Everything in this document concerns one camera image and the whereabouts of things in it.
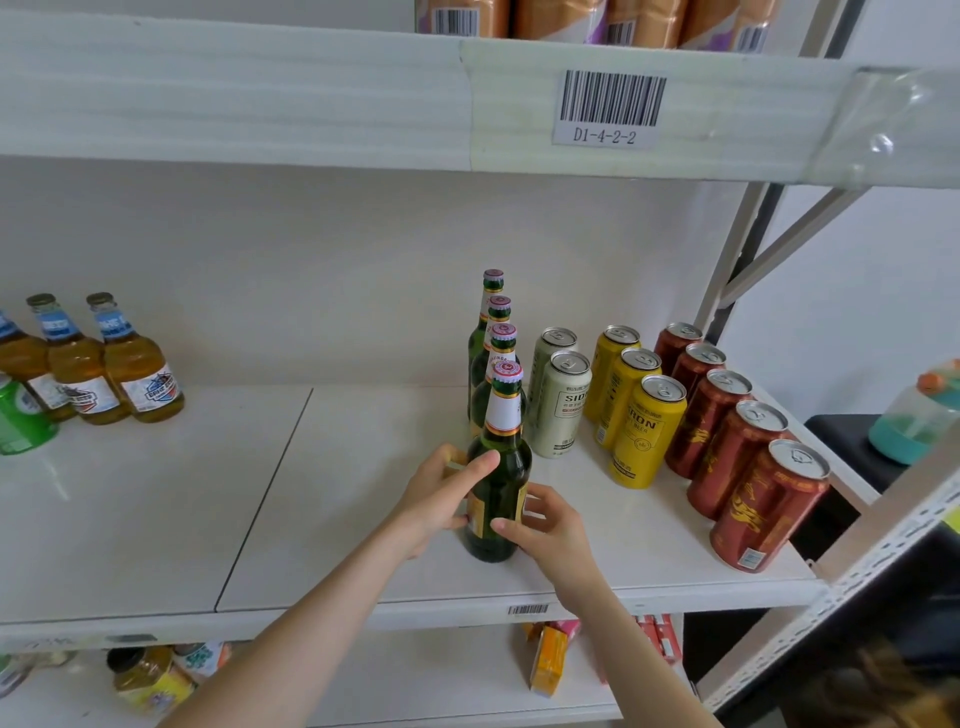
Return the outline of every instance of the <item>yellow beer can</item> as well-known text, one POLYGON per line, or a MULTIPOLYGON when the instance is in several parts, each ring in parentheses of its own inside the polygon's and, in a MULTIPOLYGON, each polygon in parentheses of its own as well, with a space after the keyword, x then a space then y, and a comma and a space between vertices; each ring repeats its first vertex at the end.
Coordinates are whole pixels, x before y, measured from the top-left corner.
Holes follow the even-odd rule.
POLYGON ((597 339, 596 349, 593 350, 593 363, 590 364, 590 381, 593 386, 587 392, 587 402, 584 404, 584 417, 592 423, 600 419, 604 395, 610 386, 613 360, 627 347, 638 346, 641 346, 639 332, 635 328, 620 324, 606 327, 597 339))
POLYGON ((672 376, 645 376, 627 408, 610 472, 625 488, 649 488, 686 411, 686 389, 672 376))
POLYGON ((603 398, 600 421, 597 423, 596 441, 604 449, 613 449, 616 435, 627 416, 627 407, 633 398, 634 389, 645 376, 660 375, 660 357, 649 349, 627 347, 613 361, 610 370, 610 386, 603 398))

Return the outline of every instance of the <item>can lid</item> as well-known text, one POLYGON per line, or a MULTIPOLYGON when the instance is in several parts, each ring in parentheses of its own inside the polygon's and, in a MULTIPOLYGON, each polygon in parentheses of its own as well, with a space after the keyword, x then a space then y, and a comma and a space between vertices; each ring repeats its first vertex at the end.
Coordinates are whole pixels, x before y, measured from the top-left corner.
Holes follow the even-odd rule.
POLYGON ((623 359, 623 363, 628 367, 640 370, 641 372, 653 372, 663 365, 659 356, 649 349, 641 349, 640 347, 627 347, 620 352, 620 358, 623 359))
POLYGON ((672 333, 674 336, 679 336, 682 339, 688 339, 689 341, 699 341, 704 338, 704 333, 698 328, 693 326, 693 324, 688 324, 683 321, 675 321, 672 324, 667 324, 666 330, 672 333))
POLYGON ((493 365, 493 378, 505 384, 513 384, 523 379, 523 367, 518 362, 501 359, 493 365))
POLYGON ((516 327, 513 324, 501 321, 490 327, 490 334, 494 339, 516 339, 516 327))
POLYGON ((795 475, 823 480, 830 474, 823 455, 796 440, 774 440, 767 448, 778 465, 795 475))
POLYGON ((729 395, 749 395, 754 384, 743 375, 729 369, 714 369, 707 372, 710 384, 729 395))
POLYGON ((635 328, 613 324, 603 330, 603 335, 615 344, 626 344, 628 347, 640 343, 640 332, 635 328))
POLYGON ((726 354, 705 341, 690 344, 685 351, 704 364, 725 364, 727 362, 726 354))
POLYGON ((674 402, 686 399, 686 387, 672 376, 649 375, 640 382, 643 391, 655 400, 674 402))
POLYGON ((560 349, 566 349, 567 347, 576 346, 577 344, 577 334, 569 328, 547 328, 540 335, 540 338, 551 347, 558 347, 560 349))
POLYGON ((510 299, 506 296, 500 296, 500 295, 490 296, 487 299, 487 303, 490 306, 490 308, 497 311, 502 311, 505 308, 510 308, 510 299))
POLYGON ((739 401, 736 404, 736 414, 748 425, 764 429, 767 432, 783 432, 789 425, 782 412, 776 407, 771 407, 761 401, 739 401))
POLYGON ((561 374, 581 375, 590 369, 590 360, 580 352, 557 352, 550 357, 550 366, 561 374))

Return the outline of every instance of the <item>red beer can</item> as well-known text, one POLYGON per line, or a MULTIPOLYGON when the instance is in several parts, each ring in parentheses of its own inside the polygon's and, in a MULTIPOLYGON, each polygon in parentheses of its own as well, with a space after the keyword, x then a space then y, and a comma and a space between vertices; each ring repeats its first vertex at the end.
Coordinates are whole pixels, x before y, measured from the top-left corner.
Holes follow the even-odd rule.
POLYGON ((714 369, 697 385, 677 434, 664 458, 680 477, 693 477, 707 454, 713 436, 736 404, 754 391, 753 383, 729 369, 714 369))
POLYGON ((673 368, 677 366, 677 357, 684 353, 684 349, 690 344, 703 340, 704 333, 693 324, 685 324, 683 321, 668 324, 667 328, 660 332, 657 345, 654 347, 654 353, 662 362, 660 368, 663 373, 672 373, 673 368))
POLYGON ((710 530, 717 556, 741 571, 767 568, 830 487, 830 466, 796 440, 774 440, 754 459, 710 530))
POLYGON ((686 499, 701 516, 716 521, 756 454, 774 440, 789 437, 786 417, 756 400, 738 402, 710 441, 686 499))
POLYGON ((726 354, 712 344, 700 341, 689 344, 677 357, 677 364, 671 376, 686 387, 686 400, 690 401, 693 399, 694 392, 697 391, 697 384, 707 375, 707 372, 711 369, 723 369, 726 363, 726 354))

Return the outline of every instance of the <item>green glass bottle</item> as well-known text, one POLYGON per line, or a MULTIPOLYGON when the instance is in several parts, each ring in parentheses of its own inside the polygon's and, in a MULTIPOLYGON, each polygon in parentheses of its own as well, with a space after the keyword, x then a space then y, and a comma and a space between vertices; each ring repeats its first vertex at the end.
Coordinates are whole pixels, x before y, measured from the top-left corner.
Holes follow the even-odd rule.
POLYGON ((503 291, 503 271, 488 268, 483 272, 483 298, 480 300, 480 321, 467 340, 467 417, 470 416, 470 365, 476 355, 483 350, 483 337, 487 332, 487 307, 490 296, 503 291))
MULTIPOLYGON (((516 327, 513 324, 494 324, 491 328, 490 357, 487 372, 480 386, 473 392, 470 401, 470 434, 476 437, 483 431, 487 420, 487 403, 490 401, 493 365, 498 361, 516 361, 516 327)), ((527 395, 520 390, 520 421, 527 416, 527 395)))
POLYGON ((473 393, 487 374, 487 363, 490 361, 490 348, 494 324, 510 323, 510 299, 499 294, 490 296, 487 301, 487 327, 484 329, 483 349, 470 362, 470 402, 473 402, 473 393))
POLYGON ((533 453, 520 434, 522 383, 523 368, 515 361, 501 359, 493 365, 484 428, 467 449, 468 460, 490 449, 500 452, 499 464, 467 496, 467 551, 490 563, 506 561, 516 551, 516 544, 495 533, 490 521, 520 520, 533 466, 533 453))

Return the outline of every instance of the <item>beer bottle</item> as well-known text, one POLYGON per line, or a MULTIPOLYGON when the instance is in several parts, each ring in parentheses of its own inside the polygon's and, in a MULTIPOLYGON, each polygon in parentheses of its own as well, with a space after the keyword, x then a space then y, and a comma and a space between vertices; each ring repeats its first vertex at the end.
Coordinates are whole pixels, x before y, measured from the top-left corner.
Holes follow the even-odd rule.
POLYGON ((133 329, 109 293, 93 293, 86 302, 107 344, 107 376, 123 387, 133 417, 158 423, 180 412, 183 392, 156 342, 133 329))
POLYGON ((493 365, 484 428, 467 450, 468 460, 490 449, 500 452, 499 464, 467 496, 467 551, 481 561, 506 561, 516 550, 515 544, 490 528, 490 521, 519 521, 523 513, 533 454, 520 435, 522 382, 523 369, 515 361, 501 359, 493 365))
POLYGON ((483 337, 487 332, 487 308, 490 296, 503 291, 503 271, 488 268, 483 272, 483 298, 480 300, 480 321, 467 340, 467 417, 470 416, 470 365, 476 355, 483 350, 483 337))
POLYGON ((0 372, 23 384, 55 423, 77 414, 50 372, 47 342, 24 333, 0 311, 0 372))
POLYGON ((492 340, 491 327, 494 324, 510 322, 510 299, 499 294, 490 296, 487 305, 487 327, 484 329, 483 349, 470 362, 470 403, 473 403, 473 393, 484 380, 487 373, 487 364, 490 362, 490 347, 492 340))
POLYGON ((47 361, 80 419, 110 425, 130 414, 104 367, 104 345, 84 336, 49 293, 27 299, 50 349, 47 361))
MULTIPOLYGON (((492 327, 490 359, 487 362, 487 372, 480 386, 473 392, 470 402, 470 434, 476 437, 483 430, 487 420, 487 402, 490 401, 492 388, 493 365, 498 361, 516 361, 516 327, 513 324, 495 324, 492 327)), ((526 419, 527 396, 520 390, 520 419, 526 419)))

